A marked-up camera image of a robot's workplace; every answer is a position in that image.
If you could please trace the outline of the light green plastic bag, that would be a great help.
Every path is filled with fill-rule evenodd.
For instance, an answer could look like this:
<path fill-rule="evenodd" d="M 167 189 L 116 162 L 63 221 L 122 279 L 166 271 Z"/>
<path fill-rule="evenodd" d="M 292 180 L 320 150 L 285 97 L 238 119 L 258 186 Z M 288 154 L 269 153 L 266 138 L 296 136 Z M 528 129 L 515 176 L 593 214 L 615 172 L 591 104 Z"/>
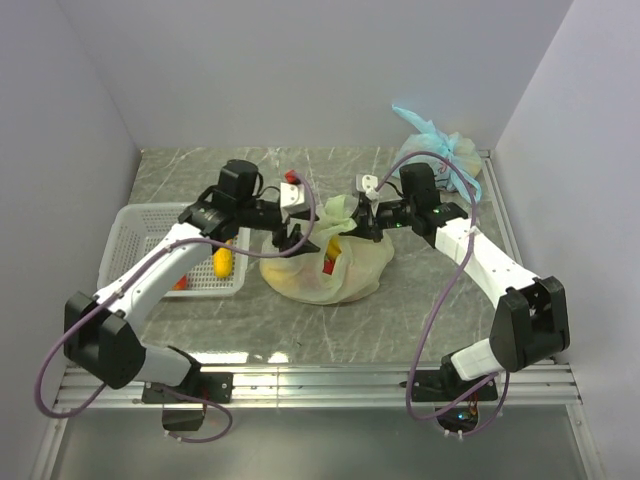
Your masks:
<path fill-rule="evenodd" d="M 317 207 L 310 241 L 319 250 L 289 258 L 261 259 L 260 273 L 279 294 L 298 302 L 331 305 L 360 300 L 374 293 L 394 257 L 389 237 L 376 243 L 345 233 L 355 226 L 356 200 L 331 197 Z"/>

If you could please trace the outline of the yellow fake banana bunch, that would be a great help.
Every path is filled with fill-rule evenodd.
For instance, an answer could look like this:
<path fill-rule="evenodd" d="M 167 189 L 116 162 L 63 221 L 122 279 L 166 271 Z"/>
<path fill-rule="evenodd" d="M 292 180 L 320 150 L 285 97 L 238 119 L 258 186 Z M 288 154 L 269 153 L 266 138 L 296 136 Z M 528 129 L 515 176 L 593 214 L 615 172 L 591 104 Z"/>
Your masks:
<path fill-rule="evenodd" d="M 342 250 L 339 245 L 338 237 L 334 236 L 329 240 L 326 249 L 326 255 L 330 261 L 335 261 L 341 253 Z"/>

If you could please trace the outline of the pink fake dragon fruit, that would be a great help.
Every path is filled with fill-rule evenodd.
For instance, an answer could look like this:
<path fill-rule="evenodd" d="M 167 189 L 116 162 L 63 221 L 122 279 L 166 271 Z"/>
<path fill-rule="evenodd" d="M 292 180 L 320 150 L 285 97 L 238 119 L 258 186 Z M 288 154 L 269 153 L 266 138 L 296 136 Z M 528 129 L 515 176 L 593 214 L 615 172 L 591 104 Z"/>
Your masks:
<path fill-rule="evenodd" d="M 322 272 L 324 274 L 327 274 L 327 275 L 332 275 L 333 274 L 333 271 L 334 271 L 334 268 L 335 268 L 336 259 L 337 259 L 336 256 L 326 255 L 324 257 L 324 263 L 323 263 L 323 269 L 322 269 Z"/>

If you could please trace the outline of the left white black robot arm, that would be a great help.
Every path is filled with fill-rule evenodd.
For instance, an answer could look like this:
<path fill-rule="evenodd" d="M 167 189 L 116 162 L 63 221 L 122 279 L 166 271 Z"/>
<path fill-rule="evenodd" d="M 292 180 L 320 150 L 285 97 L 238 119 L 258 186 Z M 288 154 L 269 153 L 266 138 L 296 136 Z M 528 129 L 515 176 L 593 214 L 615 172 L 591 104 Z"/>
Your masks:
<path fill-rule="evenodd" d="M 291 218 L 316 219 L 307 180 L 289 173 L 278 188 L 278 199 L 266 201 L 255 191 L 260 179 L 255 164 L 228 161 L 216 184 L 181 212 L 131 270 L 93 295 L 72 296 L 65 306 L 65 357 L 112 389 L 141 381 L 166 388 L 180 402 L 196 398 L 203 381 L 201 363 L 175 347 L 144 345 L 138 330 L 183 276 L 228 247 L 241 229 L 273 233 L 275 258 L 311 251 L 310 234 L 289 224 Z"/>

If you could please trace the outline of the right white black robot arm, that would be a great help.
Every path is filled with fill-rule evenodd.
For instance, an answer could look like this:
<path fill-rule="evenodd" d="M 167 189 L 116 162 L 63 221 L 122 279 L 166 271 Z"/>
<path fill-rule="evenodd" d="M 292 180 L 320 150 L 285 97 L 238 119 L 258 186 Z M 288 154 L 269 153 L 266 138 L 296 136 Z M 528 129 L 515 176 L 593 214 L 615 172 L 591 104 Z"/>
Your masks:
<path fill-rule="evenodd" d="M 378 178 L 357 176 L 351 236 L 379 242 L 387 229 L 411 229 L 456 263 L 495 309 L 487 338 L 443 357 L 437 392 L 446 399 L 462 399 L 491 374 L 517 372 L 566 350 L 570 332 L 562 283 L 518 265 L 459 205 L 442 202 L 428 165 L 401 167 L 400 181 L 399 199 L 382 201 Z"/>

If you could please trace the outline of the yellow fake lemon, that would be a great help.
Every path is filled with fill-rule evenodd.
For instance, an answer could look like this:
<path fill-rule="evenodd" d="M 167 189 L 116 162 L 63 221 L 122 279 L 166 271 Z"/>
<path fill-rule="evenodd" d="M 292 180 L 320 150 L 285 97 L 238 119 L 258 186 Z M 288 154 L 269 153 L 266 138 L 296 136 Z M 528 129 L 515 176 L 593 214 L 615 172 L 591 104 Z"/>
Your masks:
<path fill-rule="evenodd" d="M 212 256 L 213 273 L 217 278 L 228 278 L 233 272 L 233 252 L 229 248 L 218 248 Z"/>

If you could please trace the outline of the tied blue plastic bag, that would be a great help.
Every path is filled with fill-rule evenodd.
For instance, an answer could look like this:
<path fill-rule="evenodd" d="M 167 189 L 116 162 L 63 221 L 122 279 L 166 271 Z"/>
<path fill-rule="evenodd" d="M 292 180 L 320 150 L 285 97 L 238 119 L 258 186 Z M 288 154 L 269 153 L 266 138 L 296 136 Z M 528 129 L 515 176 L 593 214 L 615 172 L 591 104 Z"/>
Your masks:
<path fill-rule="evenodd" d="M 432 156 L 416 155 L 407 160 L 405 165 L 427 163 L 433 170 L 435 184 L 438 189 L 458 192 L 465 201 L 470 203 L 470 196 L 465 187 L 465 184 L 467 184 L 474 193 L 475 201 L 479 202 L 482 198 L 482 188 L 476 177 L 482 169 L 482 160 L 474 142 L 469 138 L 463 137 L 458 132 L 445 134 L 431 120 L 424 120 L 410 110 L 396 105 L 392 106 L 392 110 L 417 130 L 400 147 L 392 164 L 396 164 L 405 156 L 418 151 L 434 153 L 454 165 L 462 174 L 463 179 L 460 179 L 458 174 L 447 163 L 443 163 Z"/>

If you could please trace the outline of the red fake apple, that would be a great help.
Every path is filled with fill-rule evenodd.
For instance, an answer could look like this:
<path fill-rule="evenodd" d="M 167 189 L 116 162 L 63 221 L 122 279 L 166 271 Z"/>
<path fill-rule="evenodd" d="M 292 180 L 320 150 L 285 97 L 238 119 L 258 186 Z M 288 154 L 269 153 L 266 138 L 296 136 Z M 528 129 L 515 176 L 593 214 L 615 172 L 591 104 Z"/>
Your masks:
<path fill-rule="evenodd" d="M 182 276 L 172 287 L 173 291 L 183 291 L 188 287 L 188 279 L 187 276 Z"/>

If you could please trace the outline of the white plastic basket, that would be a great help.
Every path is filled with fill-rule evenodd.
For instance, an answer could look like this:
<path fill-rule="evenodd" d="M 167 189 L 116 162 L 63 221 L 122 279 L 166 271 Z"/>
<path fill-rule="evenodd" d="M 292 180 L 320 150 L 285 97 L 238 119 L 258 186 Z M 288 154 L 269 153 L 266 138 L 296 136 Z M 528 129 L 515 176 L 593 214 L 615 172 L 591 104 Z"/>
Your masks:
<path fill-rule="evenodd" d="M 177 222 L 186 202 L 130 204 L 115 217 L 98 271 L 97 287 L 108 286 L 147 255 Z M 167 298 L 229 297 L 245 283 L 248 258 L 232 256 L 231 273 L 219 277 L 213 260 L 205 260 L 186 274 L 186 286 L 171 290 Z"/>

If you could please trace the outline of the aluminium mounting rail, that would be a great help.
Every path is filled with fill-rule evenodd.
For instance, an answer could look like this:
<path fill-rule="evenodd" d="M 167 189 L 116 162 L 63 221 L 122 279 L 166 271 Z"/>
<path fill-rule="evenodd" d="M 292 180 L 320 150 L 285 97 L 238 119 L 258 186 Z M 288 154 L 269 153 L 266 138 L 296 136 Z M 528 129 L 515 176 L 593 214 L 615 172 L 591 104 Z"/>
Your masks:
<path fill-rule="evenodd" d="M 211 400 L 230 408 L 373 408 L 405 407 L 408 366 L 403 364 L 330 365 L 209 365 L 203 373 L 214 385 L 226 387 L 222 398 Z M 78 367 L 67 368 L 54 407 L 58 410 L 80 406 L 100 385 L 100 381 Z M 505 374 L 479 390 L 481 405 L 495 405 L 503 392 Z M 112 390 L 106 388 L 89 407 L 159 408 L 159 400 L 140 382 Z M 580 404 L 581 395 L 570 366 L 543 361 L 511 374 L 507 404 L 517 406 Z"/>

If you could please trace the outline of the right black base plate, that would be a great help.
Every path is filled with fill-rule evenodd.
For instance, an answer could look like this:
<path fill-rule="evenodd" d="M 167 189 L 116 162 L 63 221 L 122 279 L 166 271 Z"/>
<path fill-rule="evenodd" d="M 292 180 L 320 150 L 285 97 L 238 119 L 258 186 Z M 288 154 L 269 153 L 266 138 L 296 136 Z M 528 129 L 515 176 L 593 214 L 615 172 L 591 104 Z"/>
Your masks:
<path fill-rule="evenodd" d="M 479 384 L 484 377 L 471 381 L 436 370 L 418 370 L 414 377 L 411 399 L 414 402 L 451 402 Z"/>

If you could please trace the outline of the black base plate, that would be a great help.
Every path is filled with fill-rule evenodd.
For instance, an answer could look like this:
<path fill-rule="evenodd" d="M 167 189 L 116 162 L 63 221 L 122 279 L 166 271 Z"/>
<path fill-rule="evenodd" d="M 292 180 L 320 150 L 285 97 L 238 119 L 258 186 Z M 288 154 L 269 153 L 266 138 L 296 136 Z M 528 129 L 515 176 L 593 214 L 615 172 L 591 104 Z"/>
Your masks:
<path fill-rule="evenodd" d="M 414 402 L 451 402 L 479 384 L 484 377 L 471 381 L 436 370 L 418 370 L 414 377 L 411 399 Z"/>
<path fill-rule="evenodd" d="M 151 383 L 144 387 L 141 401 L 143 404 L 204 401 L 228 404 L 232 397 L 233 378 L 231 372 L 198 372 L 174 387 Z"/>

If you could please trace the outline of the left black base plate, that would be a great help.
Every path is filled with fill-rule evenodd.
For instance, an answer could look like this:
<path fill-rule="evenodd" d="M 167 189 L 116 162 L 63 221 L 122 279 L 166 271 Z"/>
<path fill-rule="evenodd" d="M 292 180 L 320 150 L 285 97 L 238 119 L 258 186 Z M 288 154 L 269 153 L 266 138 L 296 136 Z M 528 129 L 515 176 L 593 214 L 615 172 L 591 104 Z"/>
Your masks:
<path fill-rule="evenodd" d="M 198 372 L 174 387 L 151 383 L 144 387 L 141 401 L 143 404 L 204 401 L 228 404 L 232 397 L 233 378 L 231 372 Z"/>

